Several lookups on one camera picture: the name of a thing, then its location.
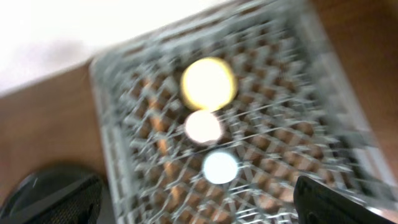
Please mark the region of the light blue cup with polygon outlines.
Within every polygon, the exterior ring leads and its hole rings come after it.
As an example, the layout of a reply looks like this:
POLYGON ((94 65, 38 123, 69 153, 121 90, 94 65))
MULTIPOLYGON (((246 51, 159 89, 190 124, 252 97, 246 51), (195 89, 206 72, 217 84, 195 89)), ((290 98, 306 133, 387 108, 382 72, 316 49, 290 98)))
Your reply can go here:
POLYGON ((203 160, 202 172, 204 178, 210 183, 226 184, 238 175, 238 160, 230 152, 212 151, 203 160))

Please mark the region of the pink cup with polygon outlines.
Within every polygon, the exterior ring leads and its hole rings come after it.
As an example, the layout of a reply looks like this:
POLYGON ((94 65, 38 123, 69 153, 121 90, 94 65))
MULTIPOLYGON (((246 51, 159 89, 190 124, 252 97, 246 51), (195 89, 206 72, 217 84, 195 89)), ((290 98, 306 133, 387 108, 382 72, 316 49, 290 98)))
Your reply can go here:
POLYGON ((218 142, 224 135, 221 121, 207 110, 198 110, 188 115, 183 130, 189 140, 205 146, 218 142))

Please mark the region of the grey plastic dishwasher rack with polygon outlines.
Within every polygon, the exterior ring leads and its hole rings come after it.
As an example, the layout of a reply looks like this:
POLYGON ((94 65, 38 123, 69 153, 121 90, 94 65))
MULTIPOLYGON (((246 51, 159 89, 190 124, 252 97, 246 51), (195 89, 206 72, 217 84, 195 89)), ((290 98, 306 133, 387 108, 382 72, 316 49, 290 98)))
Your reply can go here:
POLYGON ((120 45, 94 59, 90 73, 117 223, 297 223, 301 175, 366 208, 397 207, 394 176, 306 1, 229 2, 120 45), (237 96, 217 112, 224 135, 210 146, 184 134, 189 110, 179 88, 203 57, 225 59, 238 79, 237 96), (164 133, 151 125, 155 114, 168 124, 164 133), (238 160, 226 184, 203 176, 216 150, 238 160))

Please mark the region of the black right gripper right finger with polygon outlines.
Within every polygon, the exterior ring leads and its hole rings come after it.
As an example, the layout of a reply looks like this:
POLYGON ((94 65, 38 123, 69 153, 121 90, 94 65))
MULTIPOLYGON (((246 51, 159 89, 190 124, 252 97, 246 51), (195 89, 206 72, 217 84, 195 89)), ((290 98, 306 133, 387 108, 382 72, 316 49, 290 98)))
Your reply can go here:
POLYGON ((393 224, 307 176, 297 179, 294 206, 300 224, 393 224))

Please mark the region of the yellow bowl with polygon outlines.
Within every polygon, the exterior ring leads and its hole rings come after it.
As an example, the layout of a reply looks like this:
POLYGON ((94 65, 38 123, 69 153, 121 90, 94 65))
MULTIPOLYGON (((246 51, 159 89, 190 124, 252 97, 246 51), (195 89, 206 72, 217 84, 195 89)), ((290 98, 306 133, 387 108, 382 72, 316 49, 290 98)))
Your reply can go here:
POLYGON ((235 98, 238 80, 227 61, 205 57, 183 71, 180 91, 183 102, 191 110, 217 111, 235 98))

